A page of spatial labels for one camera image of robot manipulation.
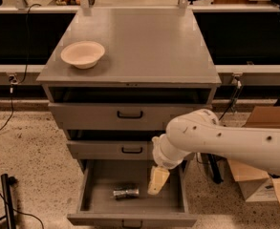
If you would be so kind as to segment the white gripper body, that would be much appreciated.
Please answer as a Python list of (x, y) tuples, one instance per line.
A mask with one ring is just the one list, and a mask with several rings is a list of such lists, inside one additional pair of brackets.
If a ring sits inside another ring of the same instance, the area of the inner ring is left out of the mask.
[(178, 149), (172, 145), (166, 134), (152, 138), (152, 155), (156, 164), (164, 169), (171, 170), (181, 164), (190, 152)]

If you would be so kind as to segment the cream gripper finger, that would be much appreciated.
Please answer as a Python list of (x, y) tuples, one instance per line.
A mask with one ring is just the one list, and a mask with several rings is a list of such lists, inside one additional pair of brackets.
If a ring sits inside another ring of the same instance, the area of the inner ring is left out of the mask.
[(147, 193), (149, 195), (157, 195), (168, 180), (169, 175), (170, 173), (167, 169), (160, 166), (153, 166), (151, 169)]

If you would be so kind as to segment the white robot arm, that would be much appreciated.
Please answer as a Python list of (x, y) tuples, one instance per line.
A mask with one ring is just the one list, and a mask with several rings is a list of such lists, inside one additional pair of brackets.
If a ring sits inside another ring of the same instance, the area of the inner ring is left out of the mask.
[(209, 109), (171, 119), (165, 133), (152, 142), (155, 165), (148, 184), (150, 195), (158, 194), (169, 171), (192, 153), (223, 156), (280, 176), (280, 128), (226, 127)]

